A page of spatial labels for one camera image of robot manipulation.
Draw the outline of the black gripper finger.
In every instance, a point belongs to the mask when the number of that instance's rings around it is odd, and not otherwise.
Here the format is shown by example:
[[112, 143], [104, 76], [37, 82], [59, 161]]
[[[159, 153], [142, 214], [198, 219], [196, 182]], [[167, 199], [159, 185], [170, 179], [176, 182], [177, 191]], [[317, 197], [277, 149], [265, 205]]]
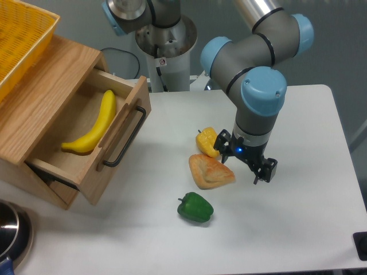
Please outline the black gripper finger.
[[213, 148], [221, 155], [221, 163], [225, 163], [231, 156], [231, 148], [229, 142], [231, 141], [230, 133], [223, 129], [216, 137]]
[[253, 183], [257, 184], [258, 181], [269, 183], [276, 174], [277, 166], [278, 161], [276, 159], [263, 158], [260, 165], [256, 166], [254, 169], [255, 179]]

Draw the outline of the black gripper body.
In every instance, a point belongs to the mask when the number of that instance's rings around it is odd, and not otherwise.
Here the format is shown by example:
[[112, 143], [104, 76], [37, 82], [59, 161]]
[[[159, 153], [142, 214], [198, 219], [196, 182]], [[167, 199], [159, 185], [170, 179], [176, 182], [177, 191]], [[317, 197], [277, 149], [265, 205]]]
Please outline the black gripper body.
[[234, 129], [228, 143], [226, 159], [233, 156], [247, 164], [250, 169], [261, 169], [267, 143], [268, 133], [251, 135], [240, 129]]

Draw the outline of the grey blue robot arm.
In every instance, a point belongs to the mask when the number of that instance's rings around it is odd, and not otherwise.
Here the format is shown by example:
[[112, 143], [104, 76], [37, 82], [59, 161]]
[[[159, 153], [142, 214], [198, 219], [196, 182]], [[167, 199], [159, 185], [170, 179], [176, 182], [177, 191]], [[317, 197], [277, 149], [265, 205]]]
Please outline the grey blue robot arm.
[[[234, 156], [269, 182], [277, 161], [264, 150], [287, 90], [274, 66], [309, 49], [314, 29], [301, 14], [289, 15], [277, 1], [236, 1], [251, 35], [234, 43], [216, 37], [203, 48], [200, 63], [236, 106], [232, 132], [221, 131], [214, 147], [223, 160]], [[118, 36], [134, 33], [146, 55], [153, 92], [186, 91], [190, 86], [190, 51], [197, 29], [181, 13], [180, 1], [104, 1], [102, 9]]]

